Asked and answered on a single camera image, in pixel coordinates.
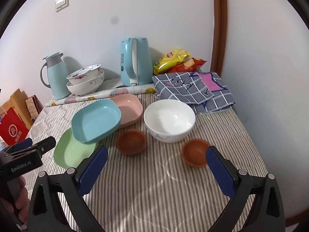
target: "light switch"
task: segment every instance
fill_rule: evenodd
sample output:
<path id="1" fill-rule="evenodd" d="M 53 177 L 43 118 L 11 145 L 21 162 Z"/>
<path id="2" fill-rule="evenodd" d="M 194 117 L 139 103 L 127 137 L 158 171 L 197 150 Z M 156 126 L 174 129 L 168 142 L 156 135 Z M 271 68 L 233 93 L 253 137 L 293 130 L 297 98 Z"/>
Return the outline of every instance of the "light switch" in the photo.
<path id="1" fill-rule="evenodd" d="M 69 6 L 69 0 L 56 0 L 55 1 L 55 10 L 56 12 Z"/>

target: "folded cloth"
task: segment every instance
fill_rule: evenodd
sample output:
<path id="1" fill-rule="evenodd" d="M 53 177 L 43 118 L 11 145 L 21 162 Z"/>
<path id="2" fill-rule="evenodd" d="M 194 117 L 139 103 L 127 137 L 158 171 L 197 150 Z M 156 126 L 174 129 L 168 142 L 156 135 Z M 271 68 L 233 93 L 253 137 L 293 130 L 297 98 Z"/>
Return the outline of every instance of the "folded cloth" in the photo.
<path id="1" fill-rule="evenodd" d="M 194 72 L 165 73 L 152 77 L 158 99 L 175 99 L 186 104 L 201 104 L 214 97 Z"/>
<path id="2" fill-rule="evenodd" d="M 188 104 L 195 114 L 212 113 L 236 103 L 215 72 L 176 72 L 152 77 L 158 99 Z"/>

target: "blue gripper pad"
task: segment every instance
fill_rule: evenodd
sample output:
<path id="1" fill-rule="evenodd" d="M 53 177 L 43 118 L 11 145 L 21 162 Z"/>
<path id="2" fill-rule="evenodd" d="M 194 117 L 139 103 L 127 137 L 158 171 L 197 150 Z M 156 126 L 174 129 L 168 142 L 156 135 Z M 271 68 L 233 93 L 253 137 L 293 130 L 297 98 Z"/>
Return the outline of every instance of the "blue gripper pad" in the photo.
<path id="1" fill-rule="evenodd" d="M 222 193 L 232 199 L 236 194 L 234 179 L 212 147 L 206 150 L 206 161 Z"/>
<path id="2" fill-rule="evenodd" d="M 14 152 L 18 152 L 20 150 L 29 148 L 32 146 L 32 139 L 31 138 L 26 138 L 21 142 L 16 143 L 15 145 L 12 146 L 12 149 Z"/>
<path id="3" fill-rule="evenodd" d="M 79 196 L 90 193 L 93 185 L 95 184 L 95 181 L 97 180 L 105 163 L 107 162 L 109 152 L 106 146 L 102 146 L 101 148 L 97 149 L 100 149 L 100 151 L 91 160 L 79 178 L 79 188 L 77 190 Z"/>

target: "red shopping bag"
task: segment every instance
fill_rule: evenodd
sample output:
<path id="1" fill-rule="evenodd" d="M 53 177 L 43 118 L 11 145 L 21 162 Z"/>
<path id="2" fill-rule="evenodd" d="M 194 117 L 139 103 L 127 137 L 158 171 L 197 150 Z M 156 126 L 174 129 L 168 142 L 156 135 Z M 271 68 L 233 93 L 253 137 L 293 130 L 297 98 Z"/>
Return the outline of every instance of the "red shopping bag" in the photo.
<path id="1" fill-rule="evenodd" d="M 24 140 L 28 134 L 25 123 L 11 107 L 0 122 L 0 136 L 10 146 Z"/>

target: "plastic dish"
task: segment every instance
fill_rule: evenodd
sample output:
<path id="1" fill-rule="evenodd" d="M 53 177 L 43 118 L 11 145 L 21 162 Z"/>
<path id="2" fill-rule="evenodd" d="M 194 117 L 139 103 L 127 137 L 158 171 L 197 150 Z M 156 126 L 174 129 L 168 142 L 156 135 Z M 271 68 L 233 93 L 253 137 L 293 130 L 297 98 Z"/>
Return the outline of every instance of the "plastic dish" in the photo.
<path id="1" fill-rule="evenodd" d="M 54 150 L 55 163 L 64 168 L 77 167 L 81 161 L 88 158 L 97 148 L 98 143 L 89 145 L 78 142 L 72 135 L 72 130 L 66 130 Z"/>
<path id="2" fill-rule="evenodd" d="M 183 145 L 181 156 L 185 163 L 191 167 L 205 167 L 208 147 L 210 144 L 203 139 L 191 139 Z"/>
<path id="3" fill-rule="evenodd" d="M 125 155 L 136 155 L 145 149 L 146 143 L 146 135 L 143 132 L 130 129 L 118 136 L 116 147 Z"/>
<path id="4" fill-rule="evenodd" d="M 72 85 L 77 85 L 91 80 L 99 75 L 101 65 L 91 65 L 81 68 L 66 77 Z"/>
<path id="5" fill-rule="evenodd" d="M 190 106 L 178 100 L 158 100 L 144 112 L 149 133 L 159 141 L 174 143 L 184 139 L 195 124 Z"/>
<path id="6" fill-rule="evenodd" d="M 121 111 L 119 128 L 123 128 L 139 121 L 143 113 L 143 106 L 137 96 L 122 94 L 111 98 Z"/>
<path id="7" fill-rule="evenodd" d="M 91 144 L 100 141 L 117 130 L 121 111 L 110 99 L 102 99 L 80 109 L 72 119 L 74 138 Z"/>
<path id="8" fill-rule="evenodd" d="M 83 96 L 98 90 L 103 81 L 104 81 L 104 71 L 100 70 L 99 75 L 93 79 L 87 80 L 77 85 L 72 85 L 70 82 L 68 82 L 66 86 L 72 94 Z"/>

